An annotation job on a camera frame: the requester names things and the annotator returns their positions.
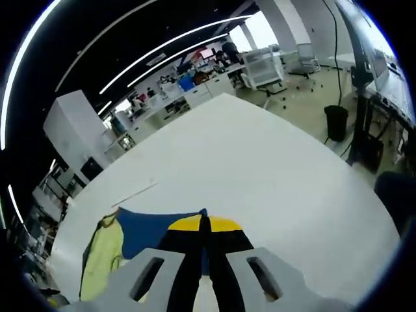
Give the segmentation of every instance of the monitor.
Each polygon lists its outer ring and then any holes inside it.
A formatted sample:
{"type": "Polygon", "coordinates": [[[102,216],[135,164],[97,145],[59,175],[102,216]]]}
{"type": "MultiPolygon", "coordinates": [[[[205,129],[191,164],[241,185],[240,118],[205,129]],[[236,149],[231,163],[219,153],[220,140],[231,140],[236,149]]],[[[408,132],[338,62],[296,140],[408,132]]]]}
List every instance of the monitor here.
{"type": "Polygon", "coordinates": [[[389,68],[385,56],[393,52],[381,31],[367,13],[351,0],[336,0],[336,3],[339,9],[348,17],[358,35],[367,56],[376,89],[380,91],[389,77],[389,68]]]}
{"type": "Polygon", "coordinates": [[[210,57],[214,56],[214,52],[212,49],[202,50],[200,53],[203,59],[209,59],[210,57]]]}

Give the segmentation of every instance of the person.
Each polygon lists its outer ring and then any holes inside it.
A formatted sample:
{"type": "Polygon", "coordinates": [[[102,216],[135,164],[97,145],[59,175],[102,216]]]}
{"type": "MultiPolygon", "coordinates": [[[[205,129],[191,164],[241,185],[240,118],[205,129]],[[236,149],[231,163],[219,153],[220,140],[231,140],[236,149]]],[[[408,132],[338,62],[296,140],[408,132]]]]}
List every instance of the person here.
{"type": "Polygon", "coordinates": [[[155,91],[153,91],[150,87],[148,88],[148,97],[152,98],[153,96],[155,96],[155,91]]]}
{"type": "Polygon", "coordinates": [[[416,177],[383,172],[376,180],[374,192],[389,212],[397,231],[403,235],[416,216],[416,177]]]}
{"type": "Polygon", "coordinates": [[[226,55],[224,54],[224,52],[223,51],[217,51],[216,52],[216,55],[215,55],[215,62],[217,63],[217,64],[222,64],[223,65],[223,67],[225,67],[225,68],[227,68],[228,66],[229,66],[229,64],[227,63],[227,61],[226,61],[226,55]]]}
{"type": "Polygon", "coordinates": [[[226,42],[222,45],[222,51],[229,57],[229,60],[233,64],[240,62],[239,50],[233,42],[226,42]]]}

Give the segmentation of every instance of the ceiling light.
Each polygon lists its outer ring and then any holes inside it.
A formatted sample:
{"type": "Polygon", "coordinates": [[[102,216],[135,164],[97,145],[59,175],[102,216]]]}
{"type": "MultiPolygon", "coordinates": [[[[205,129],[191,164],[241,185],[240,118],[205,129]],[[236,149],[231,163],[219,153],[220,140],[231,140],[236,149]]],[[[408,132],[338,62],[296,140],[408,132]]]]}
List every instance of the ceiling light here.
{"type": "Polygon", "coordinates": [[[204,26],[201,26],[201,27],[198,27],[198,28],[195,28],[195,29],[193,29],[193,30],[191,30],[191,31],[187,31],[187,32],[184,32],[183,34],[180,34],[179,36],[177,36],[177,37],[175,37],[175,38],[173,38],[173,39],[170,39],[169,41],[167,41],[167,42],[165,42],[164,44],[161,44],[159,47],[156,47],[155,49],[153,49],[153,50],[151,50],[151,51],[149,51],[149,52],[147,52],[145,55],[143,55],[142,57],[140,57],[139,59],[137,59],[137,60],[135,60],[133,63],[131,63],[130,65],[128,65],[128,67],[126,67],[124,70],[122,70],[122,72],[121,73],[119,73],[116,77],[114,77],[113,79],[112,79],[112,81],[110,81],[99,93],[100,94],[103,94],[105,91],[106,91],[106,89],[108,89],[108,88],[110,88],[110,86],[113,84],[113,83],[115,83],[116,82],[116,80],[117,79],[119,79],[122,75],[124,75],[125,73],[127,73],[132,67],[134,67],[134,66],[136,66],[139,62],[141,62],[142,60],[144,60],[146,57],[148,57],[149,55],[151,55],[152,53],[154,53],[154,52],[156,52],[157,50],[160,50],[160,49],[162,49],[163,47],[166,47],[168,44],[171,44],[172,42],[175,42],[176,40],[178,40],[178,39],[181,39],[181,38],[183,38],[183,37],[185,37],[185,36],[188,36],[189,34],[192,34],[192,33],[195,33],[196,31],[200,31],[201,29],[205,29],[205,28],[208,28],[208,27],[210,27],[210,26],[213,26],[213,25],[217,25],[217,24],[221,24],[221,23],[225,23],[225,22],[227,22],[227,21],[234,21],[234,20],[241,20],[241,19],[243,19],[243,18],[250,18],[251,17],[251,15],[244,15],[244,16],[236,16],[236,17],[234,17],[234,18],[227,18],[227,19],[223,19],[223,20],[221,20],[221,21],[215,21],[214,23],[210,23],[210,24],[207,24],[207,25],[204,25],[204,26]]]}
{"type": "Polygon", "coordinates": [[[112,101],[109,101],[106,105],[104,105],[104,107],[98,112],[98,114],[100,115],[103,111],[105,111],[105,109],[110,106],[112,103],[112,101]]]}
{"type": "Polygon", "coordinates": [[[16,204],[16,200],[14,199],[13,190],[12,190],[11,185],[8,186],[8,193],[10,194],[10,197],[12,198],[12,203],[13,203],[13,206],[14,206],[14,210],[16,210],[16,213],[18,214],[18,218],[20,220],[20,223],[23,224],[23,219],[21,218],[21,215],[20,215],[20,212],[19,212],[19,209],[18,209],[18,205],[16,204]]]}
{"type": "Polygon", "coordinates": [[[1,219],[1,224],[3,225],[3,229],[6,228],[6,220],[5,220],[5,216],[3,214],[3,208],[1,207],[1,202],[0,202],[0,219],[1,219]]]}
{"type": "Polygon", "coordinates": [[[127,87],[129,88],[130,86],[132,86],[133,84],[135,84],[137,81],[141,80],[141,78],[143,78],[144,76],[146,76],[148,73],[152,72],[153,70],[155,70],[159,66],[163,65],[164,63],[166,63],[166,62],[168,62],[168,61],[170,61],[170,60],[172,60],[172,59],[180,56],[180,54],[182,54],[182,53],[184,53],[186,51],[192,50],[192,49],[194,49],[194,48],[196,48],[196,47],[198,47],[198,46],[200,46],[202,44],[206,44],[207,42],[210,42],[210,41],[213,41],[213,40],[219,39],[221,37],[225,37],[225,36],[228,36],[228,34],[221,34],[220,36],[217,36],[217,37],[214,37],[214,38],[211,38],[211,39],[208,39],[208,40],[204,40],[204,41],[202,41],[202,42],[200,42],[198,44],[194,44],[193,46],[188,47],[188,48],[186,48],[186,49],[184,49],[184,50],[182,50],[182,51],[180,51],[180,52],[172,55],[171,57],[168,57],[166,60],[163,60],[162,62],[158,63],[158,65],[155,65],[154,67],[150,68],[147,72],[143,73],[142,75],[140,75],[139,77],[137,77],[135,80],[133,80],[132,82],[130,82],[127,85],[127,87]]]}
{"type": "Polygon", "coordinates": [[[49,173],[52,171],[52,169],[53,169],[53,167],[54,167],[54,165],[55,165],[55,163],[56,163],[56,159],[54,159],[53,161],[52,161],[52,164],[51,164],[51,166],[49,167],[49,173]]]}
{"type": "Polygon", "coordinates": [[[23,43],[21,44],[18,54],[16,55],[16,58],[13,61],[12,69],[10,70],[10,73],[8,75],[5,94],[3,96],[3,106],[1,107],[1,123],[0,123],[0,141],[1,141],[1,149],[6,148],[6,119],[7,119],[7,109],[8,109],[8,102],[10,100],[10,93],[12,92],[13,82],[16,78],[16,74],[19,69],[19,65],[21,63],[21,60],[23,59],[23,56],[27,50],[27,47],[29,46],[30,42],[32,41],[34,35],[40,28],[41,24],[46,20],[48,15],[53,11],[54,8],[57,7],[57,5],[62,0],[54,0],[47,8],[44,10],[42,15],[38,18],[38,20],[34,23],[32,29],[27,33],[27,36],[25,37],[23,43]]]}

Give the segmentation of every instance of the white table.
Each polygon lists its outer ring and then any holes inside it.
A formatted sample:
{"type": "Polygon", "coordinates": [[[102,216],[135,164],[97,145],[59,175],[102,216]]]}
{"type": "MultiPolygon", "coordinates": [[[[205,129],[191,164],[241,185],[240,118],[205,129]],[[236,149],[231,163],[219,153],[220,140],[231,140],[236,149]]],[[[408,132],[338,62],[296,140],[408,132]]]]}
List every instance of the white table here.
{"type": "Polygon", "coordinates": [[[246,67],[245,64],[232,64],[229,67],[226,68],[226,73],[231,74],[233,72],[236,72],[237,70],[242,70],[246,67]]]}
{"type": "Polygon", "coordinates": [[[122,207],[142,213],[207,208],[232,218],[254,246],[301,270],[310,289],[352,304],[399,244],[385,207],[351,167],[302,130],[227,94],[135,146],[75,198],[49,263],[69,300],[78,298],[97,222],[125,198],[122,207]]]}

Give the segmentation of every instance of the window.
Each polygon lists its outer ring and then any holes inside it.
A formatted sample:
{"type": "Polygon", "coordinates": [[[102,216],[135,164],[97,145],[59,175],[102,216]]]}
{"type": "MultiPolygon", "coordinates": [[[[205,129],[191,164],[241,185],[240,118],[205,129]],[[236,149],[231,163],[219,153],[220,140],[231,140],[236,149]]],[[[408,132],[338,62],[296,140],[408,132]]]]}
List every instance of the window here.
{"type": "Polygon", "coordinates": [[[248,30],[251,32],[258,49],[276,44],[278,40],[265,15],[260,11],[246,20],[248,30]]]}
{"type": "Polygon", "coordinates": [[[131,104],[128,99],[125,99],[122,101],[119,105],[116,107],[116,112],[126,111],[131,107],[131,104]]]}
{"type": "Polygon", "coordinates": [[[395,54],[389,45],[389,42],[381,32],[381,30],[377,27],[377,25],[373,22],[373,20],[368,16],[364,11],[361,11],[364,18],[367,20],[367,23],[370,26],[370,31],[368,33],[368,37],[371,39],[371,43],[375,49],[380,49],[383,53],[391,58],[395,58],[395,54]]]}
{"type": "Polygon", "coordinates": [[[246,35],[243,33],[240,26],[237,26],[232,31],[230,31],[229,36],[233,40],[239,52],[247,52],[252,50],[252,47],[248,43],[246,35]]]}

